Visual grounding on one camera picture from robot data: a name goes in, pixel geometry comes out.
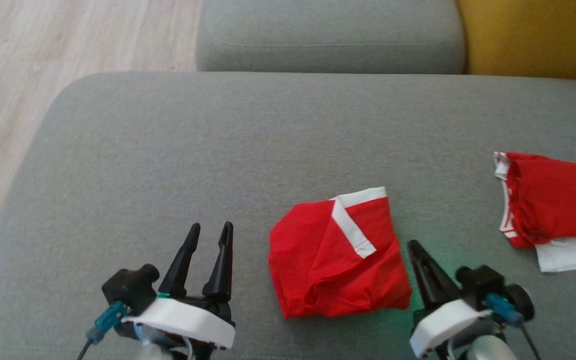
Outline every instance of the gray sofa seat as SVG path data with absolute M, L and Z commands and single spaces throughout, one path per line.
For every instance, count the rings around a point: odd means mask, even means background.
M 499 232 L 493 151 L 576 162 L 576 80 L 468 75 L 107 73 L 54 101 L 0 214 L 0 359 L 74 359 L 118 269 L 167 268 L 190 225 L 199 293 L 235 226 L 232 351 L 216 359 L 412 359 L 412 310 L 283 319 L 268 232 L 295 203 L 385 186 L 402 245 L 451 274 L 524 285 L 544 359 L 576 358 L 576 271 L 540 273 Z M 530 349 L 509 332 L 521 359 Z M 110 333 L 86 359 L 129 359 Z
M 204 0 L 201 71 L 461 74 L 454 0 Z

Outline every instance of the red fabric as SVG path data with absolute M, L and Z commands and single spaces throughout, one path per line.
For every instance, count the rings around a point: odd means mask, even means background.
M 407 309 L 412 289 L 388 199 L 345 209 L 376 249 L 365 259 L 332 218 L 334 203 L 300 203 L 270 230 L 268 263 L 283 316 Z
M 576 163 L 508 152 L 509 210 L 515 248 L 576 237 Z

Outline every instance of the folded red garment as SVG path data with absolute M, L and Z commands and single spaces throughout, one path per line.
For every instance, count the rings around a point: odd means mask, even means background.
M 270 230 L 268 264 L 286 318 L 409 307 L 384 187 L 299 203 Z
M 576 237 L 576 163 L 496 152 L 505 212 L 500 230 L 515 248 Z

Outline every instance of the mustard yellow pillow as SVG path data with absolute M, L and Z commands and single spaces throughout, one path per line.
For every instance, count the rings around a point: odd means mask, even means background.
M 458 0 L 476 75 L 576 79 L 576 0 Z

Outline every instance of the blue cable connector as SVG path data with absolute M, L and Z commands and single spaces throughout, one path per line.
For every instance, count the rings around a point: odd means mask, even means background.
M 128 315 L 126 305 L 121 301 L 115 301 L 94 321 L 94 326 L 86 332 L 86 338 L 92 344 L 99 344 L 110 329 L 121 324 L 126 315 Z
M 492 292 L 487 294 L 486 306 L 513 328 L 519 328 L 524 324 L 524 315 L 521 315 L 508 300 L 498 294 Z

